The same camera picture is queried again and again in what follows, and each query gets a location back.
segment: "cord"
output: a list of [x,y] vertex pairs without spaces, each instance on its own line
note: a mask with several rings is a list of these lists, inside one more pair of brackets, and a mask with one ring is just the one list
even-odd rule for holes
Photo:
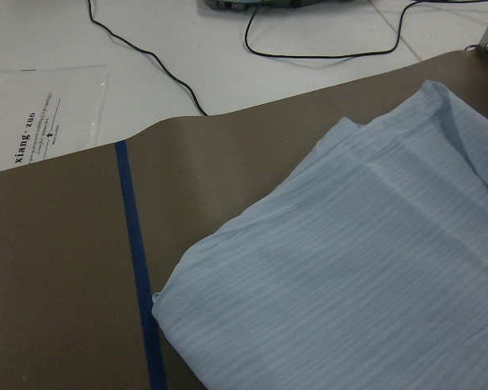
[[183,80],[179,79],[178,77],[175,77],[164,66],[163,62],[159,59],[159,57],[155,53],[153,53],[153,52],[151,52],[149,50],[144,50],[144,49],[141,49],[141,48],[135,46],[133,43],[127,41],[123,37],[121,37],[121,36],[119,36],[117,34],[114,34],[105,24],[102,24],[102,23],[98,22],[97,20],[95,20],[94,17],[93,17],[93,15],[92,15],[92,4],[90,3],[90,0],[87,0],[87,3],[89,4],[89,18],[90,18],[90,21],[92,23],[94,23],[97,26],[103,28],[105,31],[107,31],[107,33],[109,33],[111,35],[111,37],[114,37],[114,38],[119,39],[120,41],[122,41],[126,45],[130,46],[132,49],[138,51],[139,53],[142,53],[142,54],[151,56],[159,64],[159,66],[161,67],[161,69],[163,69],[163,71],[168,75],[168,77],[170,77],[172,80],[174,80],[179,85],[182,85],[184,88],[186,88],[186,90],[190,93],[190,96],[192,97],[192,100],[194,101],[194,104],[197,107],[198,112],[201,113],[201,115],[207,116],[206,111],[203,110],[203,108],[201,107],[200,103],[198,102],[198,99],[197,99],[197,96],[195,95],[194,90],[188,84],[186,84]]
[[257,15],[257,12],[259,11],[260,7],[265,3],[265,0],[261,0],[259,4],[255,7],[255,10],[253,11],[253,15],[250,17],[250,21],[247,24],[246,27],[246,33],[244,34],[244,44],[246,45],[246,48],[255,55],[259,55],[260,57],[268,57],[271,59],[354,59],[358,57],[367,57],[367,56],[372,56],[372,55],[383,55],[383,54],[390,54],[393,51],[395,51],[398,48],[399,42],[401,40],[401,29],[403,27],[403,17],[405,16],[405,13],[407,10],[417,4],[421,4],[423,2],[430,2],[430,3],[440,3],[440,4],[464,4],[464,3],[471,3],[471,2],[488,2],[488,0],[415,0],[414,2],[411,2],[410,4],[406,5],[402,12],[401,15],[399,16],[399,24],[398,24],[398,31],[396,35],[396,42],[394,43],[394,46],[392,46],[388,50],[379,50],[379,51],[367,51],[364,53],[353,53],[353,54],[341,54],[341,55],[295,55],[295,54],[270,54],[270,53],[263,53],[258,50],[254,50],[251,48],[249,42],[248,42],[248,36],[251,28],[251,24],[253,23],[253,19]]

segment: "electronic device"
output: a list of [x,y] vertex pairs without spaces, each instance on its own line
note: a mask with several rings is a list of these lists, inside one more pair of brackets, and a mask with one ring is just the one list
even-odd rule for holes
[[[319,2],[320,0],[265,0],[264,5],[272,7],[304,7]],[[244,11],[250,5],[260,4],[258,0],[204,0],[207,6],[213,10]]]

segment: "brown surface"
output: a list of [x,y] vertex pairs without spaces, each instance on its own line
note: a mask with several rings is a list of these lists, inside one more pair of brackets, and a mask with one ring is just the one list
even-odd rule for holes
[[[385,114],[426,79],[488,118],[488,58],[455,52],[128,140],[153,289],[189,246],[269,193],[341,117]],[[115,151],[0,173],[0,389],[149,388]],[[163,340],[171,390],[203,388]]]
[[[150,279],[271,192],[341,117],[366,124],[441,81],[488,118],[488,58],[454,52],[379,76],[232,114],[170,119],[128,140]],[[163,339],[172,390],[203,386]]]
[[148,383],[114,147],[1,172],[0,390]]

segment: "clear plastic bag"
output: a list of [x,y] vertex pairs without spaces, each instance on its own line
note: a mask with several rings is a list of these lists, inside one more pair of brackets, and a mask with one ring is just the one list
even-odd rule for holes
[[0,70],[0,171],[96,146],[108,72]]

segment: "light blue fabric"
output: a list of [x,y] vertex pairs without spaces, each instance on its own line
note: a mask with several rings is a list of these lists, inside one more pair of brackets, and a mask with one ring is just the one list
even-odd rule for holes
[[153,314],[211,390],[487,390],[488,120],[433,82],[344,119]]

